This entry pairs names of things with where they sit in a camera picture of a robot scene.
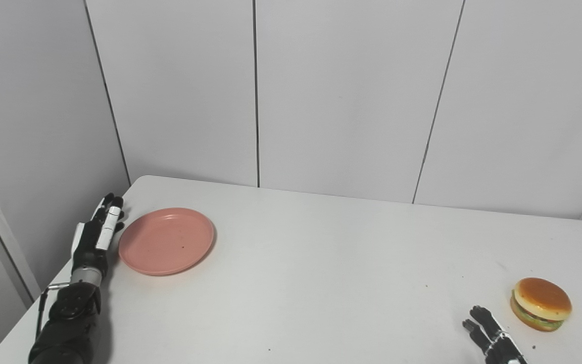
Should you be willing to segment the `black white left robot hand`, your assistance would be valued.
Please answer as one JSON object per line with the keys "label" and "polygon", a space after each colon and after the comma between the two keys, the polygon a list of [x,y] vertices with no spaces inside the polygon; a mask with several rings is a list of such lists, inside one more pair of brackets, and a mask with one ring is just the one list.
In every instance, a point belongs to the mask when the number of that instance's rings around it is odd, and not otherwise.
{"label": "black white left robot hand", "polygon": [[76,227],[72,269],[94,268],[102,277],[109,271],[107,251],[117,232],[124,228],[123,198],[109,193],[102,198],[90,221]]}

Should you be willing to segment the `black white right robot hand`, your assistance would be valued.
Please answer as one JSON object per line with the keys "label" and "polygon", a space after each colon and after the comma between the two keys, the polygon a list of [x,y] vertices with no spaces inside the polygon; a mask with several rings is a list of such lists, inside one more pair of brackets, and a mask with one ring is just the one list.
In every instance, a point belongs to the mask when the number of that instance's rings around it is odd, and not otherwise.
{"label": "black white right robot hand", "polygon": [[469,311],[470,320],[462,321],[471,341],[480,348],[485,363],[527,363],[524,355],[491,311],[475,305]]}

